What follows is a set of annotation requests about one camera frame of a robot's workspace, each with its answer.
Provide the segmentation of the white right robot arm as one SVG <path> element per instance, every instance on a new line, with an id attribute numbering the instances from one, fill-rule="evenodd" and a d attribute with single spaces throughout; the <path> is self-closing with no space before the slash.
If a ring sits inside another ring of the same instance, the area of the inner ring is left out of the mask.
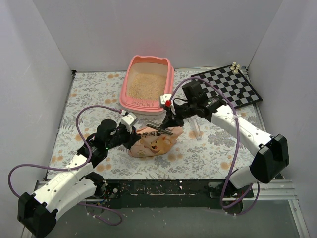
<path id="1" fill-rule="evenodd" d="M 238 116 L 223 94 L 208 97 L 198 79 L 184 80 L 179 87 L 186 96 L 181 105 L 175 103 L 173 94 L 160 96 L 159 104 L 166 111 L 161 129 L 183 126 L 185 119 L 199 116 L 234 136 L 237 144 L 254 156 L 250 165 L 229 172 L 220 188 L 222 196 L 235 197 L 256 182 L 267 184 L 289 165 L 288 142 L 283 135 L 273 136 Z"/>

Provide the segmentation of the white plastic bracket piece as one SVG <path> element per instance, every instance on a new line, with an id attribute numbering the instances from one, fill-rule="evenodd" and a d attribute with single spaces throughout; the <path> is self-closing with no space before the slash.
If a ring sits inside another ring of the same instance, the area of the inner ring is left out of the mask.
<path id="1" fill-rule="evenodd" d="M 152 128 L 152 129 L 154 129 L 156 131 L 162 132 L 164 134 L 167 134 L 167 135 L 170 135 L 170 136 L 173 135 L 173 132 L 170 129 L 162 129 L 159 124 L 157 124 L 155 122 L 152 122 L 150 120 L 146 121 L 146 126 Z"/>

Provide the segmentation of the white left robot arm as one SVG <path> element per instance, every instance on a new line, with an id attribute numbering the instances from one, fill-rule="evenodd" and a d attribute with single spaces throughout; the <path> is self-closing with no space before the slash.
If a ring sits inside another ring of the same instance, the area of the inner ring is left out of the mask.
<path id="1" fill-rule="evenodd" d="M 124 116 L 120 123 L 103 120 L 96 133 L 78 149 L 64 172 L 32 194 L 25 192 L 19 197 L 19 222 L 35 237 L 44 238 L 58 219 L 82 200 L 104 198 L 117 192 L 118 186 L 108 185 L 94 168 L 108 156 L 110 149 L 120 145 L 129 149 L 140 139 L 134 123 L 131 115 Z"/>

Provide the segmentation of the clear plastic scoop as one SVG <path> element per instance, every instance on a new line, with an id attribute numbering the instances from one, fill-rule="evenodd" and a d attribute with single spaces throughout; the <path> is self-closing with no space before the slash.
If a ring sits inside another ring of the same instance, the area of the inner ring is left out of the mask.
<path id="1" fill-rule="evenodd" d="M 197 122 L 197 117 L 192 117 L 189 119 L 189 124 L 191 127 L 191 130 L 193 132 L 194 137 L 199 141 L 202 139 L 202 134 Z"/>

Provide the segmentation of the pink cat litter bag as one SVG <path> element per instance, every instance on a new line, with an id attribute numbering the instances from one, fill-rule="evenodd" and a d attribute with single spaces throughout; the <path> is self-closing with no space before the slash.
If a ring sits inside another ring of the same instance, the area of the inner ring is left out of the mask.
<path id="1" fill-rule="evenodd" d="M 136 132 L 141 138 L 131 147 L 128 154 L 134 158 L 153 157 L 167 153 L 176 144 L 177 138 L 184 132 L 182 127 L 171 127 L 172 135 L 162 133 L 150 127 Z"/>

